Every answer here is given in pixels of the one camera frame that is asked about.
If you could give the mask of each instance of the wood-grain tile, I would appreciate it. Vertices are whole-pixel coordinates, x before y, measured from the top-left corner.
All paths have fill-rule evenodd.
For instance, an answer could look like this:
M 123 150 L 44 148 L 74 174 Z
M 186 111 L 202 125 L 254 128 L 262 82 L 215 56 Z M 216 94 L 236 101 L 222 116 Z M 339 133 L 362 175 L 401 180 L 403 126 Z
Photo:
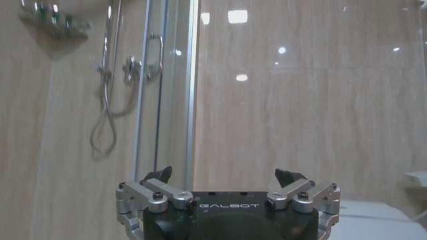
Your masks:
M 47 36 L 20 21 L 20 3 L 0 8 L 0 236 L 28 240 L 51 80 Z
M 123 25 L 118 48 L 118 66 L 112 107 L 123 109 L 130 86 L 123 82 L 122 65 L 128 54 L 142 57 L 144 1 L 123 1 Z M 86 42 L 62 55 L 52 66 L 52 81 L 43 131 L 43 145 L 36 181 L 34 240 L 127 239 L 116 220 L 118 184 L 134 180 L 136 111 L 115 119 L 118 140 L 108 157 L 94 158 L 90 144 L 92 127 L 100 114 L 98 90 L 106 32 L 104 11 L 88 15 L 92 28 Z M 108 124 L 99 143 L 112 140 Z

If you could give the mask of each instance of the wall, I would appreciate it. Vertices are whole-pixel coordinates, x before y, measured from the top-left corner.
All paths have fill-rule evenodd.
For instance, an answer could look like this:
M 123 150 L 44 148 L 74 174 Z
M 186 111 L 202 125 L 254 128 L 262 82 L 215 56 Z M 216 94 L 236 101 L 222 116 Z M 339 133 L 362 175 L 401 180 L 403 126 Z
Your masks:
M 116 119 L 118 144 L 108 157 L 96 157 L 90 144 L 100 114 L 98 91 L 106 32 L 107 1 L 63 1 L 91 22 L 88 39 L 59 46 L 52 66 L 43 144 L 36 179 L 31 239 L 127 239 L 116 221 L 118 184 L 134 180 L 136 112 Z M 112 107 L 126 105 L 130 88 L 122 65 L 128 54 L 142 59 L 146 1 L 123 1 Z M 98 143 L 112 139 L 106 124 Z
M 19 12 L 19 1 L 2 3 L 0 235 L 27 240 L 55 43 L 20 21 Z
M 335 181 L 343 198 L 423 208 L 399 186 L 427 170 L 418 4 L 202 1 L 196 190 L 277 189 L 282 168 Z M 247 23 L 230 24 L 228 10 Z

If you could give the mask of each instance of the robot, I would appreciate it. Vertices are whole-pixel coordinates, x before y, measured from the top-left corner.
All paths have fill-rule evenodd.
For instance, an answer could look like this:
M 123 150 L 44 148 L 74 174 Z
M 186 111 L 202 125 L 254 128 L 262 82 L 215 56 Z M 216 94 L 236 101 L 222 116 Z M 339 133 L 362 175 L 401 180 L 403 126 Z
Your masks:
M 116 189 L 116 218 L 131 240 L 326 240 L 339 222 L 341 188 L 281 169 L 281 191 L 187 191 L 172 168 Z

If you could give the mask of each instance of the glass panel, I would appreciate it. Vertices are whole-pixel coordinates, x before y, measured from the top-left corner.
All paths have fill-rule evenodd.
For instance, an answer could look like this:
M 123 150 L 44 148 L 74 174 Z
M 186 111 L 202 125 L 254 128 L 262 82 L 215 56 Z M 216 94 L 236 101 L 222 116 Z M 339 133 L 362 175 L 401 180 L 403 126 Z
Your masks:
M 172 166 L 170 184 L 186 187 L 190 0 L 170 0 L 158 139 L 158 168 Z

